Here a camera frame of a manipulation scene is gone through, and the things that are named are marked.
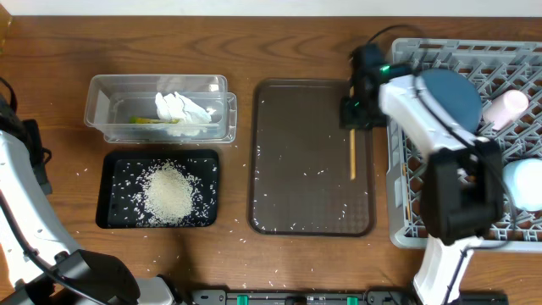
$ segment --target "pink cup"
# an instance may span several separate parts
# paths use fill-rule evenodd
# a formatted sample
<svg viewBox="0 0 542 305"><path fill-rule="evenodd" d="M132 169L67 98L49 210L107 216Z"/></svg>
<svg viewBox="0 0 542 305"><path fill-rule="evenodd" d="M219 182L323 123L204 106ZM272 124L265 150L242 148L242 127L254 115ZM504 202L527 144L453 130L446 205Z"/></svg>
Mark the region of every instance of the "pink cup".
<svg viewBox="0 0 542 305"><path fill-rule="evenodd" d="M486 123L494 123L494 130L501 130L515 121L528 106L527 96L518 90L506 91L491 102L482 117Z"/></svg>

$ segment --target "clear plastic container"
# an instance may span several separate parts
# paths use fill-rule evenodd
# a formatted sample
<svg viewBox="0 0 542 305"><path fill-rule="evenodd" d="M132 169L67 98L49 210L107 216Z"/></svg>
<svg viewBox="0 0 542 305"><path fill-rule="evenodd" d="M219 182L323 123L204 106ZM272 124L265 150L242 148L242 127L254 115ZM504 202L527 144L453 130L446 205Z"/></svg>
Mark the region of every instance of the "clear plastic container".
<svg viewBox="0 0 542 305"><path fill-rule="evenodd" d="M131 124L158 119L155 96L178 92L211 114L209 124ZM86 99L85 124L115 143L222 142L235 139L237 99L222 75L96 75Z"/></svg>

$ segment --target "green tape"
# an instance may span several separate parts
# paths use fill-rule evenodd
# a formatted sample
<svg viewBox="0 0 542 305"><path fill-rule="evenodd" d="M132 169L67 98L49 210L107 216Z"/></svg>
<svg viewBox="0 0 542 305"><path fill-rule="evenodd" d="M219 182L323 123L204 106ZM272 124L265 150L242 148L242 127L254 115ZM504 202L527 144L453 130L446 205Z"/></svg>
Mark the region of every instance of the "green tape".
<svg viewBox="0 0 542 305"><path fill-rule="evenodd" d="M357 305L357 297L347 297L346 305Z"/></svg>
<svg viewBox="0 0 542 305"><path fill-rule="evenodd" d="M237 296L237 305L248 305L248 296Z"/></svg>

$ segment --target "brown tray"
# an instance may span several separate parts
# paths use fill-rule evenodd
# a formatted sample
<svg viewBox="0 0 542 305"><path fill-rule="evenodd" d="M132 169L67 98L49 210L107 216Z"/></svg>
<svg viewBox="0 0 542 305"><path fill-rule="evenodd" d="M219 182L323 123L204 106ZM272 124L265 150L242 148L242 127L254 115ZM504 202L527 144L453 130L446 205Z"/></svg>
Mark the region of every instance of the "brown tray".
<svg viewBox="0 0 542 305"><path fill-rule="evenodd" d="M374 226L372 133L340 128L344 80L265 80L255 92L248 219L262 234L365 236Z"/></svg>

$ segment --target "plastic bin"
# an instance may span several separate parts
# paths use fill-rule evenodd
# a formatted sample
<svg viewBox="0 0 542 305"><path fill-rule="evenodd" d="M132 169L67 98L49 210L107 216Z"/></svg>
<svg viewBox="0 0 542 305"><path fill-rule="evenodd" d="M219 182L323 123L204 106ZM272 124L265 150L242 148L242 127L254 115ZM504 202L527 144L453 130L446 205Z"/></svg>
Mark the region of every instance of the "plastic bin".
<svg viewBox="0 0 542 305"><path fill-rule="evenodd" d="M424 48L428 52L422 58ZM389 61L410 62L414 67L421 64L423 69L456 71L476 86L483 108L508 90L524 92L529 105L518 120L503 130L493 130L492 123L482 121L477 136L499 143L504 164L520 158L542 158L542 42L400 38L393 42ZM398 247L425 247L427 231L419 216L425 163L393 119L388 123L388 159L390 239ZM459 180L467 183L465 176ZM482 246L492 246L512 236L512 217L506 197L504 211L503 218L492 225ZM518 210L516 234L515 241L496 251L542 252L542 213Z"/></svg>
<svg viewBox="0 0 542 305"><path fill-rule="evenodd" d="M158 119L158 92L190 98L211 114L211 123L131 124L131 117ZM222 75L96 75L86 99L85 124L114 143L230 143L235 139L237 99Z"/></svg>

